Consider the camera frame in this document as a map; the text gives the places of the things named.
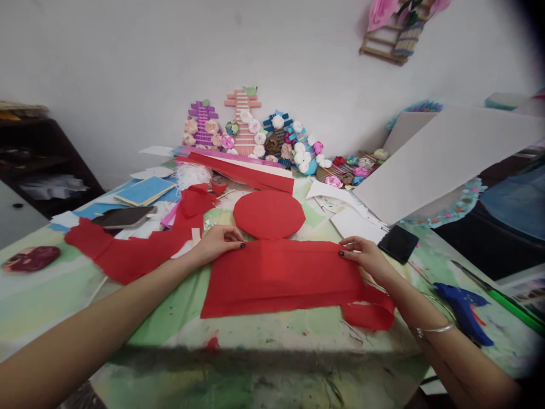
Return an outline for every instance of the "black phone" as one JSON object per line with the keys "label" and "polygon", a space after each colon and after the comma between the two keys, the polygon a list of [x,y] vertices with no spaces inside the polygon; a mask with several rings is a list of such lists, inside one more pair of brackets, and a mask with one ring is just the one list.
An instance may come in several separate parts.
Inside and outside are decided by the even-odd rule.
{"label": "black phone", "polygon": [[407,230],[395,225],[379,243],[379,248],[385,251],[401,264],[409,261],[410,255],[418,244],[419,238]]}
{"label": "black phone", "polygon": [[157,206],[127,207],[112,209],[93,219],[93,223],[104,229],[136,228],[147,220],[149,213],[155,213]]}

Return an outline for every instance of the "pink ladder decoration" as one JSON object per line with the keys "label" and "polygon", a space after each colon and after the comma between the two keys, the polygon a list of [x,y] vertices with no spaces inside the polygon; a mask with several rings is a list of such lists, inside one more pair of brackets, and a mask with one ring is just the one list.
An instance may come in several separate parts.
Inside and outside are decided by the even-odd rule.
{"label": "pink ladder decoration", "polygon": [[206,122],[209,119],[219,118],[218,114],[215,113],[215,108],[211,105],[204,106],[202,101],[197,101],[191,104],[191,109],[187,112],[191,116],[197,117],[197,128],[199,130],[193,135],[197,141],[196,145],[213,146],[213,143],[210,141],[212,135],[206,131]]}
{"label": "pink ladder decoration", "polygon": [[238,135],[234,138],[234,148],[239,155],[248,156],[253,153],[255,147],[254,136],[248,131],[248,124],[240,120],[240,111],[247,109],[251,113],[252,108],[261,108],[261,102],[257,101],[257,95],[247,95],[244,90],[235,90],[234,94],[227,94],[225,106],[233,106],[236,111],[235,121],[238,123]]}

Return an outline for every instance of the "green pen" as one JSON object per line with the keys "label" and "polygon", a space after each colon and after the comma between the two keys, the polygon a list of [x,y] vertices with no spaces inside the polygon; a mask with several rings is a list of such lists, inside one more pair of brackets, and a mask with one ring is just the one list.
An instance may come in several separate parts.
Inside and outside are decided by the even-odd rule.
{"label": "green pen", "polygon": [[541,318],[539,318],[533,312],[521,306],[513,298],[496,290],[489,283],[481,280],[479,277],[477,277],[475,274],[473,274],[471,271],[469,271],[467,268],[465,268],[463,265],[461,265],[457,261],[454,261],[454,260],[451,260],[451,261],[454,263],[456,267],[462,270],[465,274],[473,278],[473,280],[475,280],[477,284],[479,284],[487,292],[487,294],[490,295],[490,297],[492,297],[493,299],[495,299],[503,308],[507,309],[511,314],[516,316],[519,320],[524,322],[527,326],[529,326],[535,332],[545,337],[545,322],[543,322]]}

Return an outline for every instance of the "silver bangle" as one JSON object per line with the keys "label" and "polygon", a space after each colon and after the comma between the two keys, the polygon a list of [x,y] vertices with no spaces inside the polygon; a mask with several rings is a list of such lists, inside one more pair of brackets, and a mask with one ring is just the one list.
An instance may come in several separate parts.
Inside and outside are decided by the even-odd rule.
{"label": "silver bangle", "polygon": [[449,325],[447,325],[446,327],[443,327],[443,328],[437,328],[437,329],[422,329],[422,328],[415,328],[415,329],[411,329],[409,328],[412,332],[415,332],[419,338],[424,338],[424,332],[445,332],[445,331],[448,331],[450,329],[453,329],[456,325],[451,322]]}

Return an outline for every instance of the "hand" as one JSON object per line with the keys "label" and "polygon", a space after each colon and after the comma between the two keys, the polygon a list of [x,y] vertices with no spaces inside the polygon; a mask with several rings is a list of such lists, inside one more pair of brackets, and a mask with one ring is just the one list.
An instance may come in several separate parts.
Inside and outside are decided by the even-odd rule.
{"label": "hand", "polygon": [[346,247],[346,251],[340,251],[339,254],[358,263],[374,279],[380,280],[382,276],[391,273],[392,270],[395,271],[382,251],[372,241],[352,236],[339,241],[339,244]]}
{"label": "hand", "polygon": [[198,265],[215,260],[229,250],[244,248],[246,244],[240,231],[234,226],[212,227],[189,254],[196,258]]}

